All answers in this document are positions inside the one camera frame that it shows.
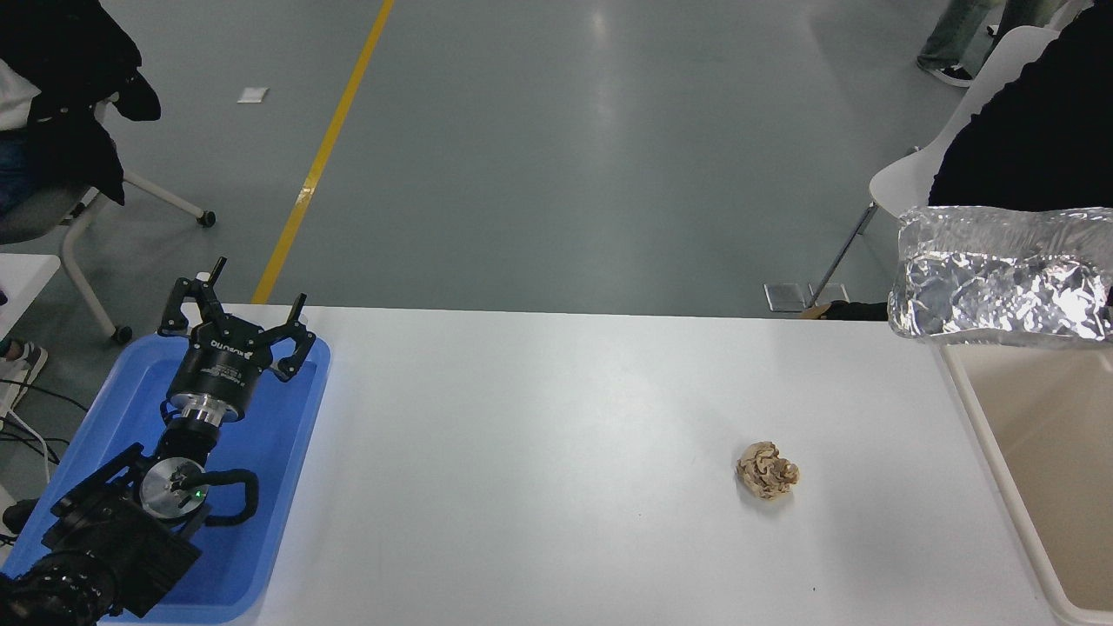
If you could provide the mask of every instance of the yellow floor line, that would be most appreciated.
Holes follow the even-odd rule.
[[[305,183],[302,184],[302,192],[297,194],[294,209],[286,219],[286,226],[278,237],[278,243],[275,244],[274,252],[270,253],[270,261],[267,262],[267,266],[263,271],[263,276],[259,278],[259,284],[255,287],[252,304],[266,304],[267,300],[270,299],[270,292],[274,290],[275,282],[278,281],[278,274],[282,272],[283,265],[286,264],[286,256],[289,254],[290,246],[294,245],[294,238],[297,237],[297,229],[302,226],[302,219],[305,218],[305,213],[309,209],[309,202],[313,199],[313,194],[317,192],[321,175],[324,173],[325,166],[328,165],[328,157],[333,154],[333,146],[336,145],[336,138],[339,137],[341,128],[344,127],[344,120],[347,118],[348,109],[352,107],[352,100],[355,99],[355,92],[359,90],[359,82],[367,70],[367,63],[371,62],[371,55],[375,51],[375,45],[378,43],[378,37],[383,33],[383,27],[386,26],[386,18],[391,14],[391,7],[393,6],[394,0],[383,0],[383,7],[378,10],[378,17],[375,18],[375,23],[371,27],[371,33],[367,35],[367,41],[363,45],[363,50],[359,52],[359,59],[356,60],[355,67],[352,69],[352,76],[348,78],[347,87],[344,88],[344,95],[341,96],[341,101],[336,105],[336,113],[333,114],[333,120],[328,124],[325,138],[321,140],[321,147],[317,148],[317,156],[313,159],[313,166],[309,167],[309,175],[305,177]]]

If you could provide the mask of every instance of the sneaker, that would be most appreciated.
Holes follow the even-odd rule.
[[[9,361],[8,363],[12,365],[12,371],[10,379],[30,384],[35,382],[35,379],[39,376],[39,372],[42,371],[42,366],[47,364],[47,351],[39,345],[30,341],[13,340],[17,344],[23,346],[23,352],[16,359]],[[21,385],[16,390],[16,395],[11,400],[11,404],[8,405],[9,410],[16,408],[16,404],[23,399],[27,394],[27,388]]]
[[[939,80],[946,82],[947,85],[953,85],[955,87],[966,88],[971,86],[974,81],[974,77],[971,72],[966,71],[966,68],[962,63],[955,63],[951,67],[945,67],[940,69],[928,69],[925,70],[927,74],[938,78]]]

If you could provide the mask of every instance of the aluminum foil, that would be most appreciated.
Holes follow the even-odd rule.
[[[1113,341],[1113,209],[927,207],[902,217],[889,324],[936,343]]]

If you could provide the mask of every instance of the plastic bin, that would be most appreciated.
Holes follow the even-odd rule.
[[[61,466],[4,563],[9,576],[26,573],[47,554],[42,535],[57,521],[50,507],[105,461],[138,441],[150,453],[162,433],[159,403],[186,352],[184,338],[145,336],[120,354]],[[276,358],[292,343],[275,346]],[[191,541],[201,556],[144,622],[219,624],[246,612],[266,586],[302,461],[328,374],[328,346],[318,340],[302,371],[287,383],[264,373],[243,420],[220,428],[207,469],[246,468],[259,477],[255,517],[234,527],[201,528]],[[243,507],[243,488],[214,488],[214,513]],[[138,622],[129,613],[100,623]]]
[[[1113,351],[944,358],[1056,617],[1113,625]]]

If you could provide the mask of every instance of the black jacket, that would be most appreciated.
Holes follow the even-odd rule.
[[[87,183],[124,204],[124,168],[93,108],[119,94],[125,117],[161,116],[131,38],[97,0],[0,0],[0,58],[42,91],[27,128],[38,175]]]

